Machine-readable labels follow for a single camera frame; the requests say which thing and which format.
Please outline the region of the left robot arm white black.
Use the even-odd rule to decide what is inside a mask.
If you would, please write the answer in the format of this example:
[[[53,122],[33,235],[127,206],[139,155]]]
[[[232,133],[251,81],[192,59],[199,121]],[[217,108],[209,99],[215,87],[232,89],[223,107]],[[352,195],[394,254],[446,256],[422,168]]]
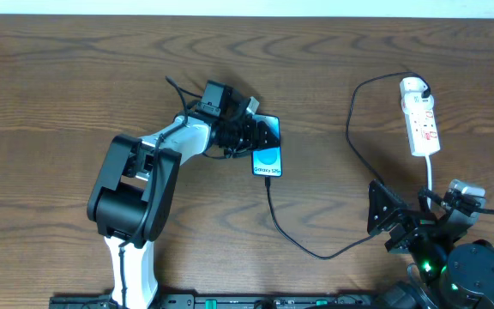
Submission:
[[[221,149],[221,159],[251,158],[256,176],[278,178],[280,120],[258,113],[258,100],[225,83],[208,81],[193,94],[168,78],[182,109],[164,129],[141,137],[115,136],[87,202],[111,253],[116,308],[149,308],[159,284],[154,271],[154,243],[165,227],[178,181],[189,159]]]

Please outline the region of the blue Galaxy smartphone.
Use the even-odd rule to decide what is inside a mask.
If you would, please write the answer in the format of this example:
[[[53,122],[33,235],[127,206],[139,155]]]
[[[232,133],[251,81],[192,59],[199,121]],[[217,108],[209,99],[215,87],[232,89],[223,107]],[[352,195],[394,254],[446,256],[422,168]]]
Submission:
[[[274,133],[280,134],[280,120],[270,115],[256,115],[255,119],[266,122]],[[282,176],[281,147],[254,150],[251,155],[252,173],[256,176],[278,178]]]

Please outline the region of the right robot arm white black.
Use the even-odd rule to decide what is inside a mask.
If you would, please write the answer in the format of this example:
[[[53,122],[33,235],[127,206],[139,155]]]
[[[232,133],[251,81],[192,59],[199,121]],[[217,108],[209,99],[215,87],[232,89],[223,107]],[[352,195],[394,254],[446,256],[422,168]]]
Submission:
[[[461,244],[482,214],[485,190],[454,179],[443,196],[419,190],[420,208],[409,206],[384,184],[369,184],[367,233],[389,233],[387,252],[413,258],[421,282],[410,289],[419,308],[494,308],[494,247],[484,239]]]

